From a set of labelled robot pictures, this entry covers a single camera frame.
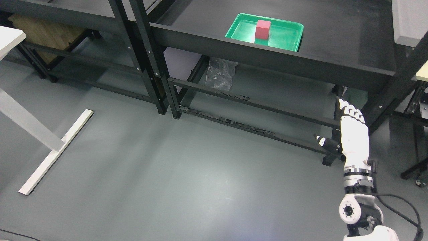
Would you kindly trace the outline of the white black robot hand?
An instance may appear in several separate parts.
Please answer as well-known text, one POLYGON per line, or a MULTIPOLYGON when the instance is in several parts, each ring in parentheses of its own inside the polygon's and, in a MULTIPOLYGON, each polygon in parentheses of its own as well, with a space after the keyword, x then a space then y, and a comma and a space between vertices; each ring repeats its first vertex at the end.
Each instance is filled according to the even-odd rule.
POLYGON ((335 160, 345 159, 344 170, 352 168, 370 170, 369 159, 369 129, 362 112, 342 98, 338 98, 341 111, 340 141, 315 135, 320 147, 327 151, 323 164, 331 166, 335 160))

